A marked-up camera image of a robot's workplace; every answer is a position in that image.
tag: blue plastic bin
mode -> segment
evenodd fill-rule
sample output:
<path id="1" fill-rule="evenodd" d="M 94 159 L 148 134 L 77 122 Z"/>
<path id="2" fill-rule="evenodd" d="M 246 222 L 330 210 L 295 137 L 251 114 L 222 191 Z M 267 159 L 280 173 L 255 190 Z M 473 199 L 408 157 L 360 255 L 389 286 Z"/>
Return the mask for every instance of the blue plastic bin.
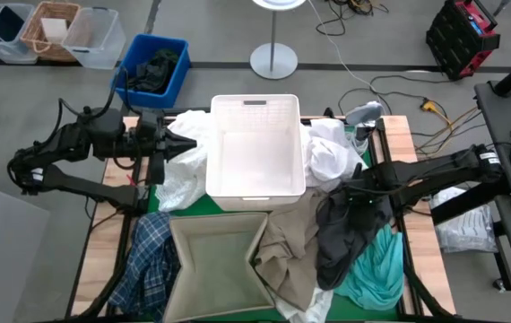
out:
<path id="1" fill-rule="evenodd" d="M 169 80 L 168 87 L 163 94 L 150 92 L 137 92 L 128 90 L 130 104 L 138 107 L 153 109 L 173 108 L 176 98 L 186 78 L 187 70 L 190 68 L 190 56 L 187 52 L 187 41 L 183 39 L 171 39 L 147 34 L 138 34 L 134 37 L 132 45 L 128 49 L 121 66 L 124 66 L 130 76 L 136 74 L 136 67 L 154 57 L 159 49 L 171 49 L 179 55 L 178 63 L 174 74 Z M 124 90 L 125 78 L 120 77 L 116 93 L 126 103 L 126 91 Z"/>

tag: white plastic basket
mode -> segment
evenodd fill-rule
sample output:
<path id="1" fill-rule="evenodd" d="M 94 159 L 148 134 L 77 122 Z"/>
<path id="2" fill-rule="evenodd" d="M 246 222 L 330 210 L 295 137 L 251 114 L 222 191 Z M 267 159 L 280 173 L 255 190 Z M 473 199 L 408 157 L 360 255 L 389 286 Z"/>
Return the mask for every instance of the white plastic basket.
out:
<path id="1" fill-rule="evenodd" d="M 78 11 L 62 46 L 84 67 L 113 69 L 125 43 L 118 12 L 93 7 Z"/>
<path id="2" fill-rule="evenodd" d="M 206 192 L 225 211 L 271 211 L 306 190 L 295 95 L 219 95 Z"/>

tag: wooden plank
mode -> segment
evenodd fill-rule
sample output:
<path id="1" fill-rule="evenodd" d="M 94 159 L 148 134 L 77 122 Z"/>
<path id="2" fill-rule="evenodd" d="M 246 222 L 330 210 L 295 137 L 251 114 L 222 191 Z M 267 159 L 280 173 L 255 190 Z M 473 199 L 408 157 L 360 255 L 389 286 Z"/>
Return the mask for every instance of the wooden plank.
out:
<path id="1" fill-rule="evenodd" d="M 397 161 L 405 162 L 417 161 L 407 117 L 384 117 L 384 120 L 386 140 L 389 144 L 389 151 L 392 158 Z M 135 117 L 125 118 L 126 127 L 134 127 L 136 121 L 137 118 Z M 376 137 L 375 141 L 380 143 L 380 141 L 377 140 L 378 134 L 375 133 L 374 136 Z M 375 148 L 376 151 L 383 153 L 383 149 L 380 145 L 376 144 Z M 121 160 L 120 162 L 125 164 L 129 163 L 129 161 L 126 160 Z M 141 179 L 144 178 L 146 169 L 147 161 L 143 163 Z M 110 186 L 127 185 L 129 184 L 129 180 L 126 177 L 127 174 L 130 174 L 130 171 L 121 170 L 114 162 L 107 161 L 103 182 Z M 415 209 L 426 213 L 429 212 L 429 206 L 426 203 L 417 204 Z M 114 210 L 110 205 L 99 204 L 96 210 L 94 223 L 97 223 L 100 219 L 113 212 Z M 432 220 L 425 215 L 409 214 L 405 216 L 405 225 L 409 234 L 411 253 L 417 275 L 419 275 L 422 282 L 429 288 L 430 292 L 437 298 L 439 303 L 441 303 L 446 310 L 455 313 L 455 306 L 446 279 L 443 259 L 438 247 Z M 114 269 L 121 227 L 122 216 L 119 215 L 103 223 L 91 233 L 82 264 L 79 285 L 74 298 L 73 315 L 80 314 L 87 309 L 111 277 Z M 407 297 L 408 293 L 409 290 L 405 289 L 405 300 L 411 299 L 410 296 Z M 412 304 L 406 304 L 406 306 L 412 309 Z"/>
<path id="2" fill-rule="evenodd" d="M 384 123 L 391 159 L 393 161 L 416 162 L 417 154 L 415 153 L 407 117 L 384 117 Z M 427 214 L 430 213 L 429 203 L 427 202 L 419 201 L 413 209 Z M 403 219 L 409 236 L 409 246 L 417 276 L 445 310 L 455 313 L 455 304 L 446 277 L 445 265 L 438 246 L 433 220 L 430 216 L 413 212 L 405 214 Z M 406 309 L 412 310 L 411 296 L 404 299 Z M 430 315 L 426 306 L 424 306 L 424 312 L 426 315 Z"/>

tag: green table surface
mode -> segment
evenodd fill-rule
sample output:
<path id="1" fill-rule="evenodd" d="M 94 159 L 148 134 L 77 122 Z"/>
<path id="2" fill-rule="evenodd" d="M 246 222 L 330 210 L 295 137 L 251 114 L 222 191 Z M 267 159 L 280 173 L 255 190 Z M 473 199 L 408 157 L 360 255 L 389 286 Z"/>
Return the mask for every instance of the green table surface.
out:
<path id="1" fill-rule="evenodd" d="M 369 153 L 363 155 L 363 160 L 367 165 L 371 164 Z M 150 203 L 148 204 L 148 211 L 158 211 L 160 200 L 156 198 L 156 187 L 153 187 L 150 192 Z M 212 215 L 223 214 L 222 211 L 213 200 L 203 195 L 195 203 L 190 205 L 185 210 L 172 211 L 175 216 L 196 216 L 196 215 Z M 327 320 L 394 320 L 397 319 L 396 309 L 391 310 L 364 310 L 357 306 L 349 298 L 335 294 Z M 203 321 L 284 321 L 283 316 L 276 310 L 251 310 L 241 313 L 234 313 L 219 317 L 200 319 Z"/>

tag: white cloth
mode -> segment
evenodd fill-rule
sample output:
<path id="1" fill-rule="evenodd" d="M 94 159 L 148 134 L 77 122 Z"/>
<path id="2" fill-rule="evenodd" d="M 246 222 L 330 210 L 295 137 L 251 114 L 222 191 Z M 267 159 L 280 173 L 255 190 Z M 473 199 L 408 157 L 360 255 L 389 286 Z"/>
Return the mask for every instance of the white cloth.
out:
<path id="1" fill-rule="evenodd" d="M 196 140 L 197 147 L 166 163 L 164 184 L 156 187 L 156 197 L 160 200 L 159 211 L 185 209 L 205 194 L 211 124 L 209 113 L 187 111 L 178 115 L 168 126 L 174 134 Z"/>
<path id="2" fill-rule="evenodd" d="M 327 313 L 331 308 L 333 290 L 324 291 L 316 287 L 313 291 L 311 304 L 305 312 L 294 308 L 273 292 L 272 297 L 275 301 L 275 309 L 290 323 L 324 323 L 327 318 Z"/>
<path id="3" fill-rule="evenodd" d="M 337 119 L 311 120 L 311 127 L 301 126 L 306 184 L 324 192 L 334 190 L 341 179 L 350 178 L 360 162 L 367 166 L 345 137 L 345 125 Z"/>

